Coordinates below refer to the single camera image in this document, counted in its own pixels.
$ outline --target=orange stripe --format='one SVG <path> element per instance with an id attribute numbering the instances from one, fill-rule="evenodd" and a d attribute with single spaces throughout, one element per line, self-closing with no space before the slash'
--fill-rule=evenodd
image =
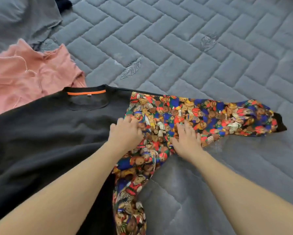
<path id="1" fill-rule="evenodd" d="M 100 91 L 91 91 L 91 92 L 67 92 L 68 95 L 90 95 L 90 94 L 101 94 L 105 93 L 106 90 L 100 90 Z"/>

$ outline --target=hand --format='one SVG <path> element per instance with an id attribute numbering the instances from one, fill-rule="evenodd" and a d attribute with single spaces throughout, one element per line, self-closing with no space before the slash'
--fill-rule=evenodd
<path id="1" fill-rule="evenodd" d="M 193 158 L 203 152 L 201 137 L 199 133 L 196 135 L 187 121 L 184 122 L 184 125 L 177 124 L 179 140 L 171 138 L 171 143 L 179 156 L 193 163 Z"/>
<path id="2" fill-rule="evenodd" d="M 142 141 L 143 134 L 138 128 L 138 120 L 127 116 L 125 119 L 119 118 L 116 124 L 110 125 L 109 138 L 107 143 L 116 148 L 122 155 L 133 150 Z"/>

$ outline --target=person's left arm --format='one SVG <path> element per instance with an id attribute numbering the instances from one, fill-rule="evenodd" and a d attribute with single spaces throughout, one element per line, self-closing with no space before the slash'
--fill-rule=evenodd
<path id="1" fill-rule="evenodd" d="M 118 119 L 96 153 L 2 218 L 0 235 L 75 235 L 114 165 L 142 138 L 136 119 Z"/>

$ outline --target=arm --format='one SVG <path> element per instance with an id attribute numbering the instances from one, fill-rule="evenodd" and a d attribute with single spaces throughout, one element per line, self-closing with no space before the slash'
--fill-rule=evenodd
<path id="1" fill-rule="evenodd" d="M 293 234 L 293 205 L 236 174 L 201 148 L 189 124 L 178 126 L 177 153 L 202 174 L 238 235 Z"/>
<path id="2" fill-rule="evenodd" d="M 114 165 L 141 142 L 137 125 L 130 117 L 112 124 L 108 141 L 96 153 L 2 218 L 0 235 L 76 234 Z"/>

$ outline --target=black shirt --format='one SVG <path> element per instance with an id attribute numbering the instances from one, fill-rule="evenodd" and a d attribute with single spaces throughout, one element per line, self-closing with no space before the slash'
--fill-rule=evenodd
<path id="1" fill-rule="evenodd" d="M 98 150 L 132 91 L 66 87 L 0 115 L 0 219 Z M 78 234 L 113 234 L 111 174 Z"/>

